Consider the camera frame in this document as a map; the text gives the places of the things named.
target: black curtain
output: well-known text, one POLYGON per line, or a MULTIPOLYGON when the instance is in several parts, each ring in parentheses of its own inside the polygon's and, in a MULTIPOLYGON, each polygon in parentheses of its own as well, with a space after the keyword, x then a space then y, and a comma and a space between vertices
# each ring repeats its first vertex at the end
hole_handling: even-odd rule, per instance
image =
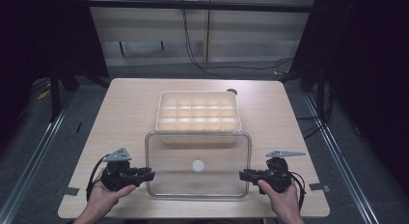
POLYGON ((309 17, 291 69, 304 70, 301 86, 308 90, 322 67, 337 99, 409 195, 409 0, 315 1, 331 4, 340 9, 309 17))
POLYGON ((13 132, 31 85, 51 68, 108 77, 87 7, 46 0, 0 0, 1 139, 13 132))

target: finger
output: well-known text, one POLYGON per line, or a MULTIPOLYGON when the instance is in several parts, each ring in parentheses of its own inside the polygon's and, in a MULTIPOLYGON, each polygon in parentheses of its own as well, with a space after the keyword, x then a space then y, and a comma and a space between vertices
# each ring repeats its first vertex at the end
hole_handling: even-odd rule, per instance
POLYGON ((285 193, 297 193, 297 186, 295 184, 290 184, 288 188, 286 188, 285 193))
POLYGON ((129 193, 131 193, 133 190, 135 190, 136 186, 134 184, 128 185, 120 189, 117 194, 120 198, 127 196, 129 193))
POLYGON ((102 177, 102 172, 103 172, 104 170, 105 170, 105 168, 102 168, 102 169, 99 171, 99 174, 98 174, 98 176, 96 176, 94 182, 96 182, 96 181, 98 181, 98 180, 101 179, 101 177, 102 177))
POLYGON ((268 184, 268 182, 259 180, 258 185, 262 189, 262 191, 264 191, 270 198, 277 195, 277 192, 274 191, 274 189, 270 186, 270 184, 268 184))
POLYGON ((297 189, 297 185, 295 183, 295 179, 291 178, 291 184, 286 188, 286 191, 290 190, 290 189, 293 189, 293 188, 297 189))

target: gray floor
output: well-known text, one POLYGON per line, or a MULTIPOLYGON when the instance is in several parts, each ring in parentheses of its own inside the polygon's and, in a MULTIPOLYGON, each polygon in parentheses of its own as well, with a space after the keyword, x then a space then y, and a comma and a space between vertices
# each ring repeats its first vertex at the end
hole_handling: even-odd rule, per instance
MULTIPOLYGON (((272 61, 252 62, 250 59, 240 62, 203 63, 202 66, 229 67, 207 70, 228 79, 275 80, 277 69, 250 70, 235 67, 267 68, 274 66, 272 61)), ((199 70, 189 63, 160 65, 116 66, 110 67, 111 77, 159 77, 159 78, 218 78, 199 70)), ((288 70, 290 61, 281 65, 279 73, 288 70)), ((58 217, 57 210, 62 195, 59 188, 68 185, 76 162, 81 155, 87 137, 91 131, 99 106, 106 89, 78 77, 79 90, 72 95, 60 128, 44 153, 44 160, 39 170, 34 172, 33 180, 23 195, 21 204, 14 215, 13 223, 66 223, 58 217)), ((310 117, 312 114, 299 89, 297 80, 285 84, 291 106, 296 117, 310 117)), ((41 89, 33 91, 30 103, 20 119, 20 129, 9 143, 9 147, 0 155, 0 206, 4 206, 15 188, 19 176, 41 141, 49 126, 50 96, 37 100, 41 89)), ((68 100, 69 93, 63 91, 63 100, 68 100)), ((301 131, 315 126, 314 120, 300 120, 301 131)), ((354 123, 335 99, 329 128, 333 132, 342 155, 345 157, 356 180, 367 196, 379 223, 409 223, 409 202, 400 187, 373 155, 370 143, 365 136, 356 134, 354 123)), ((365 223, 356 202, 346 186, 344 178, 335 163, 320 132, 306 140, 312 156, 315 170, 322 184, 329 185, 326 193, 331 213, 324 218, 308 218, 307 223, 365 223)), ((122 223, 122 220, 104 220, 104 223, 122 223)))

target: metal rail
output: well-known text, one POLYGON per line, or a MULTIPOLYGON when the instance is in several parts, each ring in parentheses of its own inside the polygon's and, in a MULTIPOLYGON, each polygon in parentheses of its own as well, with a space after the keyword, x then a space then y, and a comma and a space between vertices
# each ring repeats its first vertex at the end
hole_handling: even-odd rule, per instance
MULTIPOLYGON (((311 94, 306 94, 305 99, 313 115, 315 117, 318 117, 316 103, 311 94)), ((367 196, 364 194, 364 191, 361 189, 361 186, 359 186, 351 169, 349 168, 348 163, 343 157, 342 151, 338 146, 330 128, 326 124, 323 124, 319 118, 315 119, 315 121, 318 126, 322 126, 322 129, 320 130, 321 135, 324 138, 328 150, 330 151, 331 156, 333 157, 335 163, 337 164, 341 172, 342 178, 345 181, 346 186, 349 189, 349 192, 351 193, 351 196, 355 201, 355 204, 357 205, 359 212, 361 213, 362 217, 365 220, 365 223, 378 224, 379 221, 376 218, 376 215, 370 205, 370 202, 368 201, 367 196)))
POLYGON ((26 195, 31 182, 33 181, 34 177, 36 176, 36 173, 38 169, 41 166, 42 160, 45 157, 45 154, 47 153, 47 150, 57 133, 57 130, 59 129, 61 122, 63 121, 65 115, 66 115, 66 110, 68 106, 70 105, 75 93, 70 93, 70 96, 68 97, 68 101, 66 102, 66 105, 63 107, 61 110, 60 114, 56 117, 54 122, 50 123, 48 125, 48 128, 40 140, 40 143, 38 144, 36 151, 33 153, 33 156, 31 157, 29 163, 27 164, 24 172, 21 174, 20 178, 18 179, 17 184, 15 185, 13 191, 10 193, 9 197, 5 201, 2 209, 0 209, 0 223, 1 224, 9 224, 12 223, 15 214, 17 213, 17 210, 19 206, 21 205, 21 202, 26 195))

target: translucent plastic tray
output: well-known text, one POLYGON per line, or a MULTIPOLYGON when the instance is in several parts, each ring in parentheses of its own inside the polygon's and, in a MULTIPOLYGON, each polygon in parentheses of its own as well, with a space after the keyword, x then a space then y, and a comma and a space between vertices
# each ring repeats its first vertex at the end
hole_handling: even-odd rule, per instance
POLYGON ((156 130, 238 131, 241 129, 232 92, 164 92, 156 130))
POLYGON ((248 193, 239 171, 250 166, 251 139, 242 131, 153 131, 147 166, 155 172, 148 193, 158 198, 237 199, 248 193))

